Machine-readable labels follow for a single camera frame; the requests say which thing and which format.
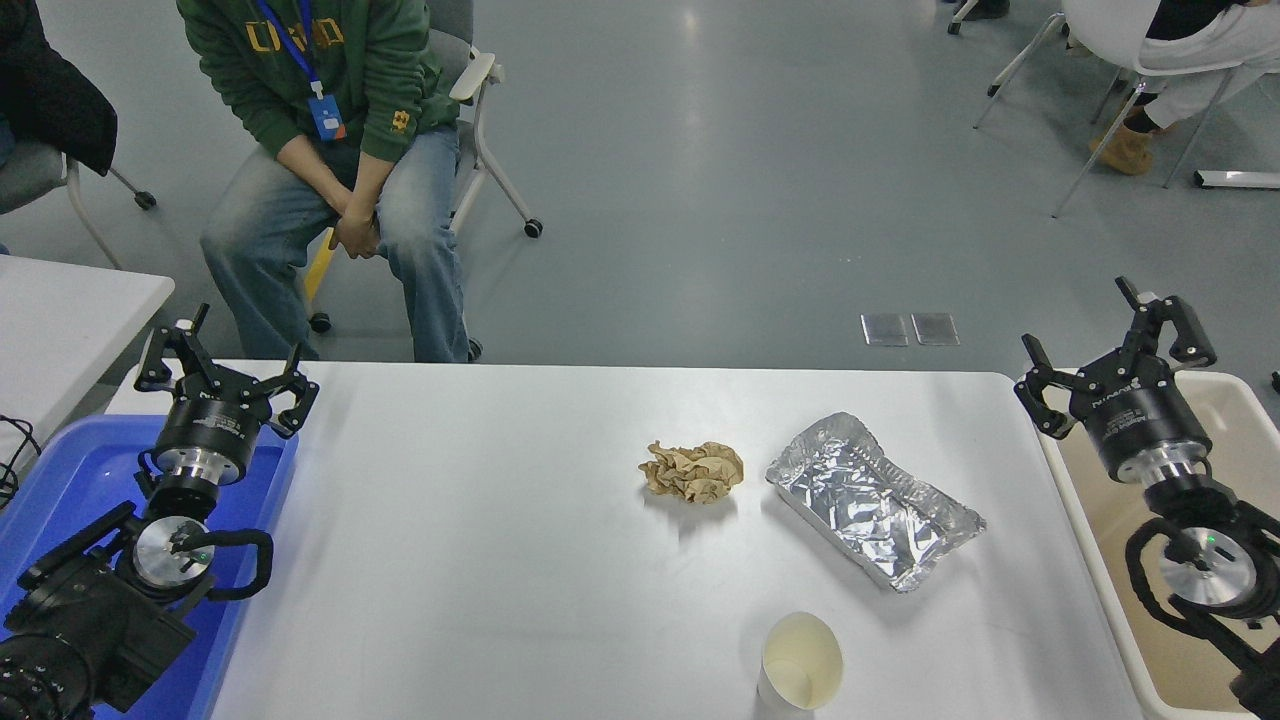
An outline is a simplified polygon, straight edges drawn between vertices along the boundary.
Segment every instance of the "gray floor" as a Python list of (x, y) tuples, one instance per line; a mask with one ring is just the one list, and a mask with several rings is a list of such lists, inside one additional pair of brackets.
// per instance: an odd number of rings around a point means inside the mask
[[(196, 68), (168, 0), (45, 0), (50, 40), (115, 102), (114, 182), (87, 204), (131, 269), (172, 275), (169, 302), (212, 302), (205, 341), (239, 352), (196, 237), (251, 141)], [(477, 44), (509, 82), (490, 141), (547, 225), (530, 241), (488, 186), (462, 236), (467, 318), (485, 361), (996, 370), (1020, 374), (1032, 331), (1060, 365), (1123, 338), (1126, 274), (1197, 307), (1221, 356), (1272, 418), (1280, 396), (1280, 195), (1162, 190), (1184, 127), (1151, 177), (1085, 159), (1110, 72), (1046, 49), (982, 131), (984, 90), (1055, 0), (945, 33), (938, 0), (489, 0)], [(1222, 108), (1204, 169), (1280, 172), (1280, 77)], [(63, 196), (0, 219), (17, 254), (102, 265)], [(325, 288), (329, 359), (408, 359), (381, 260), (344, 259)], [(861, 313), (941, 311), (959, 347), (868, 347)]]

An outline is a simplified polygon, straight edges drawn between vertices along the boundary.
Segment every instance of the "white pants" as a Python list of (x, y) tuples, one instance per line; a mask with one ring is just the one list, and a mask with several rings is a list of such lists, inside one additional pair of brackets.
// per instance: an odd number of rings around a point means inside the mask
[[(1226, 100), (1263, 74), (1280, 72), (1280, 0), (1271, 0), (1258, 8), (1231, 5), (1208, 27), (1190, 37), (1147, 40), (1139, 59), (1153, 70), (1243, 63), (1222, 92), (1222, 100)], [(1147, 117), (1166, 128), (1204, 110), (1226, 72), (1211, 70), (1167, 78), (1160, 97), (1147, 105)]]

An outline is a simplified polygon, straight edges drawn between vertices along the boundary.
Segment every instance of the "id badge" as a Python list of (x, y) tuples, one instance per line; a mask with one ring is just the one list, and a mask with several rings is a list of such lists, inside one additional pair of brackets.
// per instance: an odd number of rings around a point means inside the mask
[(338, 111), (338, 101), (333, 99), (333, 95), (326, 94), (319, 99), (308, 97), (307, 105), (311, 106), (311, 118), (316, 122), (320, 140), (328, 142), (347, 137), (347, 126), (342, 122), (342, 113)]

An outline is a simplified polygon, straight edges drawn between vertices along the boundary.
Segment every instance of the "hand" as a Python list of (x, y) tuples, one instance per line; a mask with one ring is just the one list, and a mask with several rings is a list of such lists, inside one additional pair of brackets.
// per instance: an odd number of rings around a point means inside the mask
[(378, 243), (381, 238), (378, 234), (378, 223), (374, 215), (346, 214), (333, 228), (333, 237), (329, 238), (329, 250), (335, 250), (342, 245), (351, 259), (369, 259), (378, 254)]
[(333, 208), (338, 217), (347, 214), (347, 205), (351, 202), (351, 188), (343, 186), (342, 183), (334, 182), (334, 188), (324, 195), (324, 201)]

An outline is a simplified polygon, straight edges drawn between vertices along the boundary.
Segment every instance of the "table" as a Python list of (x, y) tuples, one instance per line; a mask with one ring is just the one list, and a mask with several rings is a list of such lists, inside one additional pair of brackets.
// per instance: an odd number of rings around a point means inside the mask
[[(1142, 716), (1006, 377), (303, 370), (320, 397), (216, 720), (773, 717), (759, 652), (794, 610), (845, 653), (814, 717)], [(166, 410), (128, 386), (109, 407)], [(989, 523), (910, 594), (874, 587), (763, 479), (838, 410)], [(636, 465), (654, 439), (724, 442), (746, 479), (713, 506), (652, 496)]]
[[(0, 414), (46, 442), (173, 288), (157, 275), (0, 255)], [(0, 425), (0, 461), (22, 439)]]

